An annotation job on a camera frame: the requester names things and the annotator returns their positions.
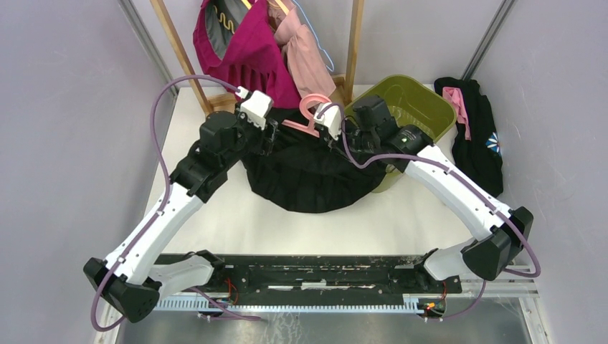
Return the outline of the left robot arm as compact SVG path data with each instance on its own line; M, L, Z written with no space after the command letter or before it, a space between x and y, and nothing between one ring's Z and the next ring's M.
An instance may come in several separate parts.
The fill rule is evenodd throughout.
M104 299L123 319L137 323L158 302L190 287L214 292L224 286L222 260L199 252L180 261L156 261L178 230L227 181L227 172L250 153L269 153L277 133L273 119L251 120L244 113L212 113L199 128L199 139L166 178L166 190L131 234L106 258L91 257L83 272L95 289L94 301Z

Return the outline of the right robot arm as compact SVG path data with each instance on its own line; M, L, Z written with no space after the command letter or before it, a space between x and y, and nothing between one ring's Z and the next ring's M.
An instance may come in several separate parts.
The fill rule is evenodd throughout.
M372 163L392 165L430 190L460 219L471 239L446 249L435 249L422 260L414 283L423 292L435 291L448 277L471 272L493 281L507 272L534 278L541 272L533 259L533 272L518 272L508 265L526 250L533 214L524 206L512 209L466 176L434 141L415 125L400 126L386 102L365 97L355 110L355 127L348 128L344 109L324 103L313 115L315 127L330 144L337 144L355 167Z

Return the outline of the pink plastic hanger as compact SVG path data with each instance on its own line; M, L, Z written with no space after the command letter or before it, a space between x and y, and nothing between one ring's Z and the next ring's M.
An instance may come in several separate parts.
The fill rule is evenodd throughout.
M319 138L320 133L315 129L314 114L312 114L308 110L308 104L311 102L317 102L318 104L326 104L326 103L330 103L331 99L325 95L318 94L318 93L312 93L312 94L306 95L300 101L298 109L300 111L300 114L305 119L308 120L308 123L306 125L303 125L303 124L300 124L300 123L297 123L297 122L294 122L291 120L283 120L282 124L284 126L287 126L288 128L292 128L292 129L298 130L300 132L306 133L308 135L311 135L315 138Z

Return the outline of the black pleated skirt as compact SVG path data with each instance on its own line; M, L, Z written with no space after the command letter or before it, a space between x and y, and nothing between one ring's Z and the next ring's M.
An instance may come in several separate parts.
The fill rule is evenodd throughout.
M280 125L272 152L242 159L252 192L280 208L307 214L356 203L383 181L381 163L355 167L319 138Z

